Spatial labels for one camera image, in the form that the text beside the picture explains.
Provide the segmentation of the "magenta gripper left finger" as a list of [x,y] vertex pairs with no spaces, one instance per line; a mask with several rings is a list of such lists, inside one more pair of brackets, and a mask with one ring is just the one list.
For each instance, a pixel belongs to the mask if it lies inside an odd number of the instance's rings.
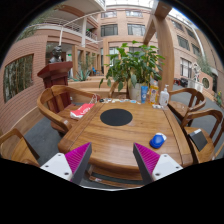
[[66,154],[57,153],[41,169],[79,185],[91,153],[92,144],[88,142]]

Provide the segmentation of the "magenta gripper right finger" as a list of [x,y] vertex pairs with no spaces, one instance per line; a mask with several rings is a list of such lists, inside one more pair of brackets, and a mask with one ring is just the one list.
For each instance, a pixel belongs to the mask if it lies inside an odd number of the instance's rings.
[[133,144],[133,154],[145,185],[182,169],[168,154],[159,155],[138,143]]

